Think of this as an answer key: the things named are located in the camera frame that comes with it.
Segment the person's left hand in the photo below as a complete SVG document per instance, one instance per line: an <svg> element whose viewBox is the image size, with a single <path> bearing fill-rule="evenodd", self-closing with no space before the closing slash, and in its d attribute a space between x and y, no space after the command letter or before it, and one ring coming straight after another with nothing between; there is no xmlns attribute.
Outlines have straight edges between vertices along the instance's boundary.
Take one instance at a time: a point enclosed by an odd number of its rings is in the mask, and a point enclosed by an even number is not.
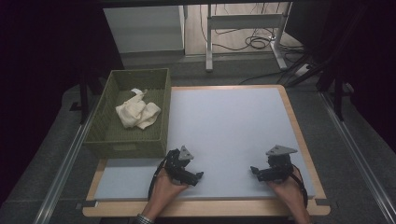
<svg viewBox="0 0 396 224"><path fill-rule="evenodd" d="M151 192L151 197L148 200L143 212L162 212L163 209L171 203L178 194L186 190L189 186L182 184L175 184L168 173L164 169L158 173Z"/></svg>

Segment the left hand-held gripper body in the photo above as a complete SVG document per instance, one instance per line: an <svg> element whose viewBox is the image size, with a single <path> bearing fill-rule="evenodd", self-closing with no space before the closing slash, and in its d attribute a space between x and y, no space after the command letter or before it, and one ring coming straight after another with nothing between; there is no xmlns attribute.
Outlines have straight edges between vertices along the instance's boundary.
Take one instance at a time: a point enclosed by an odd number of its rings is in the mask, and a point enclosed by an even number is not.
<svg viewBox="0 0 396 224"><path fill-rule="evenodd" d="M167 153L163 168L173 179L182 183L182 181L191 180L188 177L190 172L186 171L185 167L192 159L193 156L187 148L182 146L181 149L176 148Z"/></svg>

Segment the white metal desk frame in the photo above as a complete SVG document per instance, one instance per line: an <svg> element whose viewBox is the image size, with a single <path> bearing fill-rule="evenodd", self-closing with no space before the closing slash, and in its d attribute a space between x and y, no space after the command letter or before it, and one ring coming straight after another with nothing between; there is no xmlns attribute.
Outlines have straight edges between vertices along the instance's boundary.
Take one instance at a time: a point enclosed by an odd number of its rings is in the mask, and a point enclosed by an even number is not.
<svg viewBox="0 0 396 224"><path fill-rule="evenodd" d="M206 18L206 52L205 70L213 71L213 50L212 50L212 31L216 29L256 29L274 28L276 34L270 38L270 47L276 57L277 64L281 71L287 69L285 60L280 53L280 40L283 35L287 19L290 13L292 2L286 4L282 13L261 14L261 15L224 15L212 16L211 6L207 6Z"/></svg>

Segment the aluminium floor rail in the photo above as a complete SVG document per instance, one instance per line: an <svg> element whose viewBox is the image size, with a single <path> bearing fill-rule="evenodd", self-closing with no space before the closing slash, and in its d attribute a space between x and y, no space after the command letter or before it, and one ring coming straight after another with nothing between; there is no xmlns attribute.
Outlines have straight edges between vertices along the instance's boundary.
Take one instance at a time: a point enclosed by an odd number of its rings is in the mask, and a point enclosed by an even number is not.
<svg viewBox="0 0 396 224"><path fill-rule="evenodd" d="M318 95L322 99L322 102L324 103L335 128L340 133L352 160L355 162L358 170L360 171L364 182L371 191L375 202L377 203L385 220L388 224L396 224L396 206L391 201L383 185L376 178L375 173L361 153L361 149L358 147L348 127L334 112L331 98L326 93L322 92L320 92Z"/></svg>
<svg viewBox="0 0 396 224"><path fill-rule="evenodd" d="M37 211L33 224L49 224L52 214L56 208L56 204L64 190L65 183L70 176L78 153L82 146L84 137L86 136L88 124L92 119L92 112L89 112L84 121L78 126L78 131L68 148L64 159L54 177L49 190Z"/></svg>

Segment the white power strip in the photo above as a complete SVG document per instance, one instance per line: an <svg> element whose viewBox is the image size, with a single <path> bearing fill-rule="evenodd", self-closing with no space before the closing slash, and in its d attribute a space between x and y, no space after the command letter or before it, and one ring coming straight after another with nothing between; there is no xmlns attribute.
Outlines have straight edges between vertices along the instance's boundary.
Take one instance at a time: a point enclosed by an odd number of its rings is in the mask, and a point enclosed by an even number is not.
<svg viewBox="0 0 396 224"><path fill-rule="evenodd" d="M300 77L308 72L311 68L312 66L310 64L305 63L295 72L295 76Z"/></svg>

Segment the white cabinet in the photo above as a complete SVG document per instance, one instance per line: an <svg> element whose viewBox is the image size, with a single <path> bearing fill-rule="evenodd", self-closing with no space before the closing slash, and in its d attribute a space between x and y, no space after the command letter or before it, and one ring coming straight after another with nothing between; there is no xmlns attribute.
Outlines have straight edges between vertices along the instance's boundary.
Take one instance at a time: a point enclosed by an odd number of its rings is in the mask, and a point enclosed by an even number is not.
<svg viewBox="0 0 396 224"><path fill-rule="evenodd" d="M105 8L119 53L184 49L183 6Z"/></svg>

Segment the black metal stand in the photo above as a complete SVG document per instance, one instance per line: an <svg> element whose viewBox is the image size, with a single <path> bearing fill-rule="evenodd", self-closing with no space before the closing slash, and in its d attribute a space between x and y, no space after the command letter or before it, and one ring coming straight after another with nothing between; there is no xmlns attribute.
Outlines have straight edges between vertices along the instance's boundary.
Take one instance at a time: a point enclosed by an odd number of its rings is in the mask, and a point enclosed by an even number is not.
<svg viewBox="0 0 396 224"><path fill-rule="evenodd" d="M343 82L340 77L337 77L334 80L334 100L333 100L333 110L335 112L336 117L343 121L342 114L342 97L343 97Z"/></svg>
<svg viewBox="0 0 396 224"><path fill-rule="evenodd" d="M85 123L85 121L88 117L88 114L89 114L89 103L88 103L87 89L88 89L87 80L85 78L85 75L83 73L81 73L79 76L80 101L74 102L70 107L70 111L80 111L81 112L80 124Z"/></svg>

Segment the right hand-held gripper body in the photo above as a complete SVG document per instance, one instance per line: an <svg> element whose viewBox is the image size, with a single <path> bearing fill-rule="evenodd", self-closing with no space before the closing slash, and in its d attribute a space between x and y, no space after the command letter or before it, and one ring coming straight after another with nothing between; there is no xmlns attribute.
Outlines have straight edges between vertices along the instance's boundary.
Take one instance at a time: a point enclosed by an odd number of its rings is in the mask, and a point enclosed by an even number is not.
<svg viewBox="0 0 396 224"><path fill-rule="evenodd" d="M290 155L297 149L275 145L266 152L270 166L269 180L285 180L293 171Z"/></svg>

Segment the green woven basket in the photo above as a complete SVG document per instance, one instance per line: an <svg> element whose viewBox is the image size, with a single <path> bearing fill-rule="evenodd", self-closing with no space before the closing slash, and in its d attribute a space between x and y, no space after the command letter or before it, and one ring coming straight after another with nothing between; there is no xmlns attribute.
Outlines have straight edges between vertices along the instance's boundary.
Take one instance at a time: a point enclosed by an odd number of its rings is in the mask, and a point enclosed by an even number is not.
<svg viewBox="0 0 396 224"><path fill-rule="evenodd" d="M134 96L133 90L145 93L143 101L161 109L156 121L142 130L125 128L116 107ZM169 70L113 70L93 115L83 145L99 159L162 158L166 154L171 78Z"/></svg>

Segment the person's right hand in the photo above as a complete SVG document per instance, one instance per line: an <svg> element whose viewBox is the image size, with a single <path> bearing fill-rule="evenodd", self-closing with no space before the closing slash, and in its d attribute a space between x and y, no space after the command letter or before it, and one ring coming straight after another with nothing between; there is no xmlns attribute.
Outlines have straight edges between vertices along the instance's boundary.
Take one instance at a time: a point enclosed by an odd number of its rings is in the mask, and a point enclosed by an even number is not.
<svg viewBox="0 0 396 224"><path fill-rule="evenodd" d="M267 185L274 191L276 196L289 208L292 215L303 217L307 214L304 205L304 196L298 183L289 176L281 183L269 181Z"/></svg>

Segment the cream muslin cloth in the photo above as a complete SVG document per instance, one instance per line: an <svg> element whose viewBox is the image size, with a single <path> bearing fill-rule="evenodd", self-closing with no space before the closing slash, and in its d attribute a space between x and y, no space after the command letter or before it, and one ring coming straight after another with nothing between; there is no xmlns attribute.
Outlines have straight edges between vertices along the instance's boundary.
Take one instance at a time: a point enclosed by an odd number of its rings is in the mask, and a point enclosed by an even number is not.
<svg viewBox="0 0 396 224"><path fill-rule="evenodd" d="M147 90L131 89L134 96L115 107L122 126L127 128L137 127L145 130L155 123L162 110L154 103L145 103Z"/></svg>

